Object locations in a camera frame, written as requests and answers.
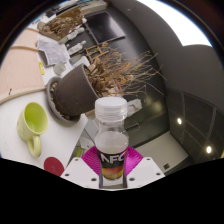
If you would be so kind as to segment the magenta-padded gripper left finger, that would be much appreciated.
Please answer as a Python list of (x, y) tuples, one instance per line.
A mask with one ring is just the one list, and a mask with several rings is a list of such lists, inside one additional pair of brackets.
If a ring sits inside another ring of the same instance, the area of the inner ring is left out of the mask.
[(61, 177), (84, 188), (99, 189), (102, 176), (96, 147), (90, 148), (82, 157), (74, 157)]

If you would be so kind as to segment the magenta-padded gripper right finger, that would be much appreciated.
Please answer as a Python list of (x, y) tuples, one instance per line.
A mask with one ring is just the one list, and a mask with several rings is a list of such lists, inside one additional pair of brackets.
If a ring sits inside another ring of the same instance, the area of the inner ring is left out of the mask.
[(164, 177), (164, 173), (151, 157), (143, 157), (128, 147), (124, 161), (123, 186), (127, 189), (143, 187)]

